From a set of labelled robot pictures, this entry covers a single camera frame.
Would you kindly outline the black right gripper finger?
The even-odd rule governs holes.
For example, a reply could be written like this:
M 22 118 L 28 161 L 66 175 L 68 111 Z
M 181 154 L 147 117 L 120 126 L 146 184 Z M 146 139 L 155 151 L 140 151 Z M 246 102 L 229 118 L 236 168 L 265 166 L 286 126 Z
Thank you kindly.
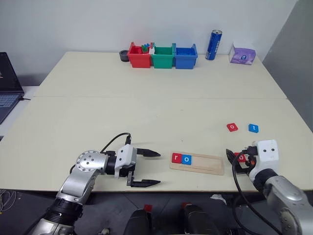
M 237 157 L 239 153 L 234 153 L 233 151 L 229 149 L 226 149 L 225 151 L 226 151 L 227 159 L 231 164 L 234 162 L 234 160 L 239 162 L 239 158 Z
M 248 175 L 249 167 L 247 167 L 243 162 L 236 162 L 234 166 L 234 171 L 236 174 L 246 174 Z

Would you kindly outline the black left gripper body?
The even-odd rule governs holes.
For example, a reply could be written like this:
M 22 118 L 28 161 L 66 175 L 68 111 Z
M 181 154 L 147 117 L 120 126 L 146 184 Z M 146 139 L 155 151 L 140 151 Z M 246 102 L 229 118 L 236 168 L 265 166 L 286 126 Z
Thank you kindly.
M 129 167 L 128 167 L 128 176 L 127 176 L 127 186 L 131 186 L 131 187 L 141 186 L 139 181 L 134 180 L 136 157 L 137 157 L 137 149 L 133 148 L 131 162 L 130 162 Z

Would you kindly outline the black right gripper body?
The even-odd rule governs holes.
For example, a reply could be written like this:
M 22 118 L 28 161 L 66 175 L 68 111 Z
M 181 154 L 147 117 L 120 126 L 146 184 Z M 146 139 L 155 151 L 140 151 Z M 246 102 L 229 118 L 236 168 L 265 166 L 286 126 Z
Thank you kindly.
M 240 155 L 240 162 L 243 162 L 247 167 L 249 167 L 248 171 L 251 171 L 256 165 L 256 157 L 252 154 L 243 152 Z

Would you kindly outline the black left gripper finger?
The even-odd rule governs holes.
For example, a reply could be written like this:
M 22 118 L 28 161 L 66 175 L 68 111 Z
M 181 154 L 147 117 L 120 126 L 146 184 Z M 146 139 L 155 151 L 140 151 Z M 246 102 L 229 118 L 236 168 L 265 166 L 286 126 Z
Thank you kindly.
M 150 149 L 139 149 L 139 154 L 144 157 L 160 157 L 161 155 L 155 151 L 152 151 Z
M 158 181 L 158 180 L 146 180 L 146 179 L 144 179 L 141 181 L 133 181 L 132 187 L 133 188 L 147 188 L 150 186 L 157 185 L 159 183 L 160 183 L 160 181 Z

